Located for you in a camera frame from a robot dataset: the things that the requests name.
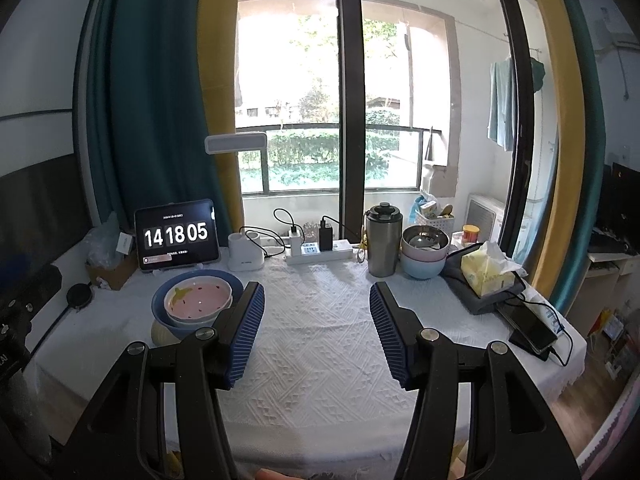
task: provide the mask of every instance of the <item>yellow curtain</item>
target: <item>yellow curtain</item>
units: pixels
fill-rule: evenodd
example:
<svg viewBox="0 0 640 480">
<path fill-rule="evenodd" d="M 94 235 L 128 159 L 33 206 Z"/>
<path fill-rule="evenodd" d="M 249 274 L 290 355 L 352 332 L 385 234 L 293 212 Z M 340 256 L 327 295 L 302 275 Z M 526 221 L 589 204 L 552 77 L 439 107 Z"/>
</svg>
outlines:
<svg viewBox="0 0 640 480">
<path fill-rule="evenodd" d="M 574 36 L 563 0 L 537 0 L 545 24 L 558 109 L 558 173 L 540 260 L 531 284 L 551 295 L 578 211 L 584 165 L 584 96 Z"/>
<path fill-rule="evenodd" d="M 209 135 L 236 130 L 234 60 L 238 0 L 198 0 L 198 66 Z M 216 157 L 233 231 L 244 224 L 238 157 Z"/>
</svg>

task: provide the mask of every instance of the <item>tissue box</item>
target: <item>tissue box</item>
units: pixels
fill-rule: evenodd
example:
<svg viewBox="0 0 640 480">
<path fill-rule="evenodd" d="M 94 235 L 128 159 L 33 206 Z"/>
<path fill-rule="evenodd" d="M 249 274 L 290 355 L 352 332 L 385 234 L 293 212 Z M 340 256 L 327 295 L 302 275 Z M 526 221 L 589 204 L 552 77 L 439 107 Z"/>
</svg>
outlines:
<svg viewBox="0 0 640 480">
<path fill-rule="evenodd" d="M 460 270 L 478 298 L 507 290 L 515 280 L 511 271 L 502 274 L 499 264 L 482 249 L 462 256 Z"/>
<path fill-rule="evenodd" d="M 89 278 L 94 285 L 100 288 L 120 290 L 138 268 L 138 252 L 133 249 L 115 269 L 103 269 L 102 267 L 94 267 L 89 264 L 85 266 L 86 271 L 89 273 Z"/>
</svg>

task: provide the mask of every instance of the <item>metal screw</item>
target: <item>metal screw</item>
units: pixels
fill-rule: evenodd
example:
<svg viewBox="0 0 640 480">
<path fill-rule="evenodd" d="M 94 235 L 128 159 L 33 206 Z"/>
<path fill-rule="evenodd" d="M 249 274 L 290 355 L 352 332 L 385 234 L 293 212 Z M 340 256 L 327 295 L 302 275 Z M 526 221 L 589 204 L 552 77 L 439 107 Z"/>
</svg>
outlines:
<svg viewBox="0 0 640 480">
<path fill-rule="evenodd" d="M 436 341 L 440 337 L 440 332 L 434 328 L 423 328 L 420 331 L 420 337 L 427 341 Z"/>
<path fill-rule="evenodd" d="M 491 343 L 491 350 L 493 350 L 497 354 L 504 355 L 509 351 L 509 347 L 502 341 L 494 341 L 493 343 Z"/>
<path fill-rule="evenodd" d="M 210 326 L 203 326 L 196 330 L 196 339 L 200 339 L 201 341 L 206 341 L 207 339 L 211 339 L 216 335 L 216 331 L 213 330 Z"/>
<path fill-rule="evenodd" d="M 129 352 L 129 355 L 142 354 L 142 352 L 144 351 L 145 344 L 141 343 L 140 341 L 136 341 L 135 343 L 131 343 L 129 346 L 127 346 L 127 352 Z"/>
</svg>

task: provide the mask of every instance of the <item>wooden floor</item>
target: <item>wooden floor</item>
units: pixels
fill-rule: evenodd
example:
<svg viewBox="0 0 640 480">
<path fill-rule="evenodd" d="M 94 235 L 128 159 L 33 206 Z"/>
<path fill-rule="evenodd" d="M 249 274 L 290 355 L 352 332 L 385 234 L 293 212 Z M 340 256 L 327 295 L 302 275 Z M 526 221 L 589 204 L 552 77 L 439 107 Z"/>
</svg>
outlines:
<svg viewBox="0 0 640 480">
<path fill-rule="evenodd" d="M 584 373 L 550 406 L 575 456 L 600 429 L 625 387 L 625 381 L 611 380 L 604 368 L 608 348 L 604 336 L 594 336 L 593 341 Z"/>
</svg>

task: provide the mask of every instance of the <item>white tablecloth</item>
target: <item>white tablecloth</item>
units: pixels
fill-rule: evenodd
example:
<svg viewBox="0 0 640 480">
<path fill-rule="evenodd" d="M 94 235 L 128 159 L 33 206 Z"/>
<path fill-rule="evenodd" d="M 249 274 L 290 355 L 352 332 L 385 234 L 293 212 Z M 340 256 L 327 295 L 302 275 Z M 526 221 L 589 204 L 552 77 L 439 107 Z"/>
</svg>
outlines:
<svg viewBox="0 0 640 480">
<path fill-rule="evenodd" d="M 208 267 L 226 270 L 225 260 L 226 254 Z M 126 345 L 134 340 L 151 344 L 151 297 L 180 272 L 136 272 L 121 291 L 98 290 L 89 307 L 69 313 L 52 332 L 36 356 L 34 373 L 41 399 L 58 401 L 59 409 L 48 403 L 48 411 L 59 438 L 65 438 L 70 420 L 78 416 L 78 399 L 91 398 Z M 266 466 L 303 477 L 326 471 L 345 478 L 391 478 L 416 393 L 402 390 L 389 373 L 369 313 L 369 287 L 377 279 L 367 265 L 351 260 L 289 267 L 276 257 L 261 270 L 237 276 L 243 283 L 262 283 L 266 293 L 244 377 L 230 392 L 219 393 L 241 473 L 249 476 Z M 469 314 L 441 278 L 418 282 L 399 270 L 386 282 L 400 306 L 413 309 L 424 326 L 455 342 L 485 348 L 509 337 L 502 319 Z M 512 346 L 548 402 L 584 369 L 586 343 L 565 326 L 575 343 L 565 368 L 555 358 L 545 363 Z M 565 340 L 560 336 L 556 343 L 563 357 Z M 468 384 L 461 384 L 458 443 L 468 435 L 469 399 Z M 171 413 L 168 419 L 171 425 Z M 168 433 L 170 441 L 174 431 Z"/>
</svg>

